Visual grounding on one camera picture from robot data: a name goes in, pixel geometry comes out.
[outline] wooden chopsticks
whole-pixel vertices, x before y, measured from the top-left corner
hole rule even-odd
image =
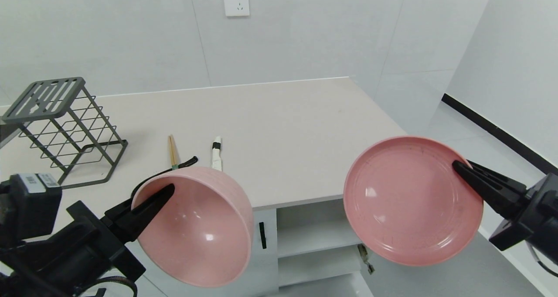
[[[173,170],[177,170],[180,159],[178,157],[178,150],[176,150],[176,143],[174,141],[173,135],[169,136],[169,154],[171,157],[171,165],[173,166]]]

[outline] wire rack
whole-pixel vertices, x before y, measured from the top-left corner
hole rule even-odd
[[[76,188],[107,182],[128,145],[102,110],[83,78],[53,79],[30,84],[3,120],[18,124],[19,136],[31,140],[30,148],[40,149],[40,158],[62,171],[62,188]],[[62,184],[76,166],[99,162],[110,165],[103,178]]]

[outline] barcode label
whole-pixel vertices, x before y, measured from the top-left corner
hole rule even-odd
[[[30,194],[46,192],[46,188],[42,182],[40,182],[36,174],[19,174],[19,176]]]
[[[42,180],[42,182],[44,182],[44,185],[47,186],[48,188],[60,186],[58,182],[56,182],[56,179],[54,179],[54,177],[52,177],[51,174],[40,173],[38,174],[38,177]]]

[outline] open shelf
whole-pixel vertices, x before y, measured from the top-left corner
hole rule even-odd
[[[279,258],[361,243],[345,218],[277,230]]]
[[[307,296],[374,297],[359,272],[282,287],[278,293],[267,297]]]
[[[279,259],[279,287],[337,277],[361,270],[356,246]]]

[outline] cable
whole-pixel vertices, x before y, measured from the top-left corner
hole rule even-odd
[[[193,156],[192,158],[190,158],[189,160],[187,160],[184,163],[178,164],[178,168],[184,168],[184,167],[188,167],[188,166],[192,166],[193,164],[196,164],[197,162],[197,156]],[[172,168],[169,168],[168,170],[164,170],[160,173],[154,174],[153,176],[150,176],[148,178],[145,178],[142,182],[140,182],[135,188],[134,190],[132,190],[132,194],[130,195],[130,198],[134,198],[134,196],[136,195],[136,193],[138,192],[138,189],[140,189],[140,187],[142,186],[142,184],[145,184],[146,181],[150,180],[153,177],[159,176],[160,174],[164,174],[166,172],[170,172],[171,170],[173,170]]]
[[[11,267],[23,278],[28,279],[28,281],[30,281],[34,285],[50,292],[56,297],[70,297],[60,289],[52,286],[50,283],[42,279],[42,277],[36,274],[32,269],[29,269],[29,267],[22,263],[22,261],[16,255],[7,253],[6,256],[10,260],[10,264],[8,266]]]
[[[540,265],[545,271],[550,273],[550,275],[554,275],[555,277],[558,277],[558,273],[552,271],[550,267],[547,267],[544,263],[542,263],[541,259],[538,258],[537,253],[534,251],[533,246],[528,242],[526,242],[526,244],[527,244],[527,249],[529,249],[531,255],[533,256],[534,260],[538,263],[538,265]]]
[[[130,287],[130,289],[133,292],[133,297],[137,297],[137,295],[138,295],[138,286],[136,285],[136,283],[130,281],[126,277],[103,277],[102,279],[98,279],[98,280],[94,281],[93,283],[91,283],[90,285],[87,285],[87,286],[83,287],[82,289],[83,289],[83,291],[86,291],[87,289],[90,289],[91,287],[94,287],[95,285],[99,285],[100,283],[118,283],[118,284]]]

